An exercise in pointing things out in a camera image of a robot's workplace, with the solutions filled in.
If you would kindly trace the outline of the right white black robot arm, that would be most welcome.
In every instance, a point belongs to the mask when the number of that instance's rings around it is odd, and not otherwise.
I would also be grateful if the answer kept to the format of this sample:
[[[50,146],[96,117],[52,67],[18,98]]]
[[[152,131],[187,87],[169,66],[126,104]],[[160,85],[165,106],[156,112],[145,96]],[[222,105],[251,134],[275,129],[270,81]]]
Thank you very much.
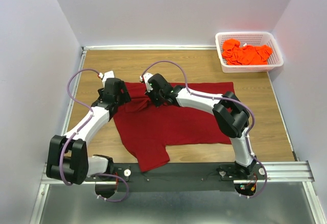
[[[250,112],[233,92],[209,94],[189,89],[186,85],[172,86],[160,74],[145,73],[140,81],[146,86],[146,95],[159,107],[163,104],[192,108],[214,116],[220,131],[227,136],[235,154],[233,169],[225,172],[240,179],[253,174],[255,153],[249,141]]]

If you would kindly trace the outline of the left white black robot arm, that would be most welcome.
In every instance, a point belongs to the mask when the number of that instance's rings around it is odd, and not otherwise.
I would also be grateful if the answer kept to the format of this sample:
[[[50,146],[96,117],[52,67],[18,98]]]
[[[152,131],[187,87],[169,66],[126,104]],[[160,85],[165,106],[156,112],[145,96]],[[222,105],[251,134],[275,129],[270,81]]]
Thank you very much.
[[[113,159],[108,156],[88,156],[87,146],[96,133],[117,113],[119,106],[131,101],[126,84],[118,78],[107,78],[99,89],[91,110],[70,131],[50,140],[46,176],[68,185],[80,185],[88,177],[112,174]]]

